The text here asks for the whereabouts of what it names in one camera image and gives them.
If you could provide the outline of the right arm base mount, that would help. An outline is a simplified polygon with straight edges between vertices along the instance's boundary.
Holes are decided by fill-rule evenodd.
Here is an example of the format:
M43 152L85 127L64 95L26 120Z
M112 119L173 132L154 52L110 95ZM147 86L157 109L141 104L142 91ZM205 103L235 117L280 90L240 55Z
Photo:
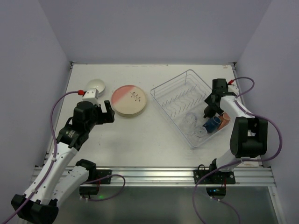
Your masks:
M203 176L207 175L214 169L213 165L206 168L205 165L198 165L197 169L193 170L193 179L196 184ZM207 194L212 198L223 199L227 193L228 184L236 184L234 172L216 171L202 180L200 185L218 185L218 187L206 187Z

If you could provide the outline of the black mug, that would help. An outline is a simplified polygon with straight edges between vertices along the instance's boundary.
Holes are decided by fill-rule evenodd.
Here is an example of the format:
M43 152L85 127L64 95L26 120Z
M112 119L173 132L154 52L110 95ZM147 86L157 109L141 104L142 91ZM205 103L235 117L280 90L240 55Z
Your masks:
M213 117L213 108L211 106L207 106L204 109L204 118L212 118Z

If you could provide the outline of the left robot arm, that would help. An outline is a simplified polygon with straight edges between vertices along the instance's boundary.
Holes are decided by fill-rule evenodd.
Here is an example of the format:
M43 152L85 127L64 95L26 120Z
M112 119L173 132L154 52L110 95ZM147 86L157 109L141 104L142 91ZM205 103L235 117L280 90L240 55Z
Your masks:
M81 159L71 172L62 178L69 162L88 140L96 125L114 122L114 110L110 102L104 102L106 112L100 105L88 101L77 103L65 126L54 139L54 149L37 178L22 194L16 194L11 205L19 218L33 224L51 224L56 219L59 206L79 185L99 182L94 162Z

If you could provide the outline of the cream plate orange patch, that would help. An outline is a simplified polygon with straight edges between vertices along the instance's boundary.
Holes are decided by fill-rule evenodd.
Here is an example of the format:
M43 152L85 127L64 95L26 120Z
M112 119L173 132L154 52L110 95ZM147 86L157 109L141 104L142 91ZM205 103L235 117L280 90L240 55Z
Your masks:
M111 105L115 111L133 114L147 104L145 92L135 85L124 85L116 89L111 96Z

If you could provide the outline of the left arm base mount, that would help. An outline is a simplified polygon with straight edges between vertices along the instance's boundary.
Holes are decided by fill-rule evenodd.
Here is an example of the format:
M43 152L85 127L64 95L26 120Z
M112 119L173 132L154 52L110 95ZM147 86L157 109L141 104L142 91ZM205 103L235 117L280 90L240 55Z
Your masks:
M94 171L94 174L91 175L91 177L89 177L87 179L87 182L93 181L93 180L97 180L103 177L106 177L108 175L112 174L112 170L110 169L97 169L96 171ZM85 196L88 198L91 198L91 196L93 195L97 195L100 192L100 186L101 185L109 185L111 183L111 177L97 181L97 182L93 182L91 183L91 187L79 187L79 194L80 196Z

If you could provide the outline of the white ceramic bowl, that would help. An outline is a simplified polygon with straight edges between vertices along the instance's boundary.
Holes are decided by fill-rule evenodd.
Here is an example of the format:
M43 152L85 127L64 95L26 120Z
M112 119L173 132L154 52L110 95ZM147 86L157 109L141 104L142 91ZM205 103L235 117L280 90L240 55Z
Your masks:
M105 91L106 85L103 80L101 79L93 79L89 81L86 86L85 90L96 89L98 91L98 96L101 96Z

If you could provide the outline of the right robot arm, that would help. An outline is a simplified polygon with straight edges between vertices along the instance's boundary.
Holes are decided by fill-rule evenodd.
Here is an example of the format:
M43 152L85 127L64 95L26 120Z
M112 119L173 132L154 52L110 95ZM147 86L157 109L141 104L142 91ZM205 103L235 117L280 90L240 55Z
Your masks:
M268 121L253 115L238 101L238 95L229 90L233 80L223 78L212 81L212 92L205 99L204 118L226 112L234 121L229 150L212 161L210 174L231 172L240 163L254 161L267 151Z

